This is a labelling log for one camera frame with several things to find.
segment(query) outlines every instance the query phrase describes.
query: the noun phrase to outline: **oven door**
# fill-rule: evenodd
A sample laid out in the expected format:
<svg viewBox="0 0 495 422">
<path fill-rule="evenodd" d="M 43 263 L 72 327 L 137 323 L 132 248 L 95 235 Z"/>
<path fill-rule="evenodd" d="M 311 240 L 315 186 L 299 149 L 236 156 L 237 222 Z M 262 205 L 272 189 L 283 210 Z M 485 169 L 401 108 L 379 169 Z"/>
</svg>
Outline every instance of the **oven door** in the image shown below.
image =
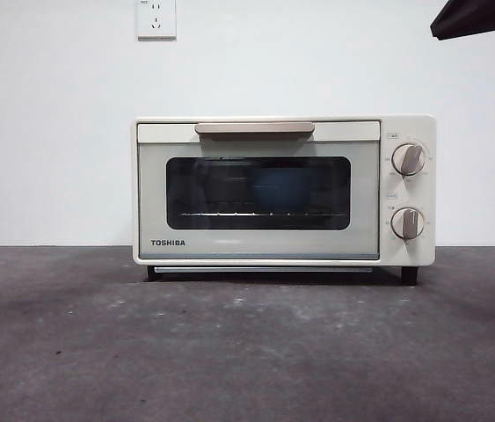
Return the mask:
<svg viewBox="0 0 495 422">
<path fill-rule="evenodd" d="M 379 122 L 306 125 L 139 125 L 139 258 L 378 259 Z"/>
</svg>

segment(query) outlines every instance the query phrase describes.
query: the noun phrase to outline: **toshiba logo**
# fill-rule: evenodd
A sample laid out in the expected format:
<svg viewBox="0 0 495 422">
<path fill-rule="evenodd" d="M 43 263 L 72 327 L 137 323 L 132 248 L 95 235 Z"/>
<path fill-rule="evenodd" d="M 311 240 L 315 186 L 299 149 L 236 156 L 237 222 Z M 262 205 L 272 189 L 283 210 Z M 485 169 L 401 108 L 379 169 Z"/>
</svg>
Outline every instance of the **toshiba logo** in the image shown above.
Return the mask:
<svg viewBox="0 0 495 422">
<path fill-rule="evenodd" d="M 186 246 L 186 243 L 184 240 L 158 240 L 158 239 L 153 239 L 151 241 L 152 246 Z"/>
</svg>

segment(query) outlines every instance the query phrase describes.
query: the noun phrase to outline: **oven foot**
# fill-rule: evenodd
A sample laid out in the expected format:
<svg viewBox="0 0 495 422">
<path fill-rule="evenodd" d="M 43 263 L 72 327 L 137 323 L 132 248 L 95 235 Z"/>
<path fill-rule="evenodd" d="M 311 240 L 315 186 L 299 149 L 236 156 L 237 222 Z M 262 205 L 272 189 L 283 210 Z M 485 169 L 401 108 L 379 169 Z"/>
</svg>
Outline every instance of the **oven foot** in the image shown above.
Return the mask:
<svg viewBox="0 0 495 422">
<path fill-rule="evenodd" d="M 401 281 L 404 286 L 417 286 L 417 266 L 402 266 Z"/>
<path fill-rule="evenodd" d="M 154 266 L 148 266 L 148 278 L 145 281 L 161 281 L 162 277 L 163 275 L 161 273 L 156 273 L 156 268 Z"/>
</svg>

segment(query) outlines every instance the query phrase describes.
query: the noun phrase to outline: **oven rack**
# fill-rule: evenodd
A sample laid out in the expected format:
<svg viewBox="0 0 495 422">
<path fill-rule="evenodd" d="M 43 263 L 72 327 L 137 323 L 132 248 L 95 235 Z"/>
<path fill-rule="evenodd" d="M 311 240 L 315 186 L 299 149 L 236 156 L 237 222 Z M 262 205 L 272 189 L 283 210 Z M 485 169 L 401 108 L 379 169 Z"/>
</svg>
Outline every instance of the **oven rack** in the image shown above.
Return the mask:
<svg viewBox="0 0 495 422">
<path fill-rule="evenodd" d="M 181 213 L 181 217 L 341 217 L 346 214 L 313 213 Z"/>
</svg>

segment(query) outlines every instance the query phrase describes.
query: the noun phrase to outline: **control knob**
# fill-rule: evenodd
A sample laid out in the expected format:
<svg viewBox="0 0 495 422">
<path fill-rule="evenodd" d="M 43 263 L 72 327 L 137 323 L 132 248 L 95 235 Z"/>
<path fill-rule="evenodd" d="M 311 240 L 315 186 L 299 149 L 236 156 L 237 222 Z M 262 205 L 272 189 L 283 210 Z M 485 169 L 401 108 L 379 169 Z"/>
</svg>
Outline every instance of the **control knob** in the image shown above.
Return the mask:
<svg viewBox="0 0 495 422">
<path fill-rule="evenodd" d="M 420 145 L 406 143 L 394 151 L 391 162 L 396 171 L 404 176 L 419 173 L 425 165 L 425 151 Z"/>
<path fill-rule="evenodd" d="M 391 217 L 391 228 L 403 240 L 418 237 L 425 227 L 423 215 L 415 208 L 402 208 Z"/>
</svg>

